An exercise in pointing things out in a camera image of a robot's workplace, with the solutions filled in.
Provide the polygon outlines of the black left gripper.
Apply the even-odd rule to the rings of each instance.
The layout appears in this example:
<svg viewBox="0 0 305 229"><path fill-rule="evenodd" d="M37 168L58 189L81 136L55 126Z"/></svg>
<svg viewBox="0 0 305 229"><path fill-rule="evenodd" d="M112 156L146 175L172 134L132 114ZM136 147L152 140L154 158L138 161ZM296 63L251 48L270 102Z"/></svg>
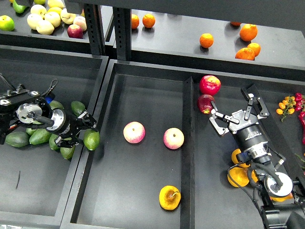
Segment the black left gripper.
<svg viewBox="0 0 305 229"><path fill-rule="evenodd" d="M98 131L97 121L87 110L83 110L76 117L60 108L56 108L52 110L51 120L53 125L47 127L46 130L59 136L54 140L58 147L72 148L79 144L83 145L84 141L76 136L79 131L87 129Z"/></svg>

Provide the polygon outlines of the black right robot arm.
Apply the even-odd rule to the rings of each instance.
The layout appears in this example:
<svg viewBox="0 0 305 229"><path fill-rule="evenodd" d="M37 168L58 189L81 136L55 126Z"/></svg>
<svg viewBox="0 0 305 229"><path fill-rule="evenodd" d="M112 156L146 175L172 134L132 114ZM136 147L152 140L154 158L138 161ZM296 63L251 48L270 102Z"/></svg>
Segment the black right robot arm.
<svg viewBox="0 0 305 229"><path fill-rule="evenodd" d="M257 208L266 229L303 229L305 227L305 204L294 188L301 186L298 179L291 179L279 167L285 157L278 153L279 161L271 161L270 138L259 123L269 116L269 111L255 85L242 88L247 107L231 115L218 111L215 102L209 121L219 136L231 133L241 150L236 155L238 163L227 170L227 176L238 188L243 186L232 177L233 169L241 164L249 165L246 177L253 187L249 198ZM258 194L263 205L259 206L254 195Z"/></svg>

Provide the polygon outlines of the green avocado near arm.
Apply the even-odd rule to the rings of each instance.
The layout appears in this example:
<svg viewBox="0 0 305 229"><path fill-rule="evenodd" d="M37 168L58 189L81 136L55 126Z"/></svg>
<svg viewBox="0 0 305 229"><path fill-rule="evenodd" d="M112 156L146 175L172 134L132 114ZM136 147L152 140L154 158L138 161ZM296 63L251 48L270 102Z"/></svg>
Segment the green avocado near arm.
<svg viewBox="0 0 305 229"><path fill-rule="evenodd" d="M58 135L52 134L49 138L49 147L51 150L59 150L60 147L57 146L55 140L58 138Z"/></svg>

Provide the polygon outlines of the yellow pear under arm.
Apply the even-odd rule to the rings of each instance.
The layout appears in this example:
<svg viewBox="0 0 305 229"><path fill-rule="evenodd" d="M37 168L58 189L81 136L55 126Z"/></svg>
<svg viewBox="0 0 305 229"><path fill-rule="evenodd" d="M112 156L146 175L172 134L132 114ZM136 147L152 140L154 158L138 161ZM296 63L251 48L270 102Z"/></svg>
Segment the yellow pear under arm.
<svg viewBox="0 0 305 229"><path fill-rule="evenodd" d="M235 149L232 154L231 154L231 160L232 162L237 165L238 163L241 162L241 160L237 157L238 154L241 153L241 150L239 148ZM246 163L242 163L239 165L239 167L241 168L248 168L250 165L246 164Z"/></svg>

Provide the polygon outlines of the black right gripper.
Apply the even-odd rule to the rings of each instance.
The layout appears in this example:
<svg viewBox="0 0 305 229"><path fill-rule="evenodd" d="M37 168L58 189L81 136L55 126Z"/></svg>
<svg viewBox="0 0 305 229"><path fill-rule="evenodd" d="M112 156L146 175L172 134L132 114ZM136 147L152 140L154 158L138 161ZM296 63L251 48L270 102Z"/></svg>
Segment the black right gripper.
<svg viewBox="0 0 305 229"><path fill-rule="evenodd" d="M250 164L252 162L267 165L271 163L268 154L269 138L265 134L258 119L267 118L270 113L263 98L253 87L254 93L248 92L249 88L241 88L241 93L247 101L246 110L239 110L231 116L218 112L214 101L211 101L212 110L209 117L210 124L219 137L224 136L229 131L232 133L241 153L237 157L241 162ZM253 105L256 105L257 115L251 113ZM221 127L216 120L227 123L227 127Z"/></svg>

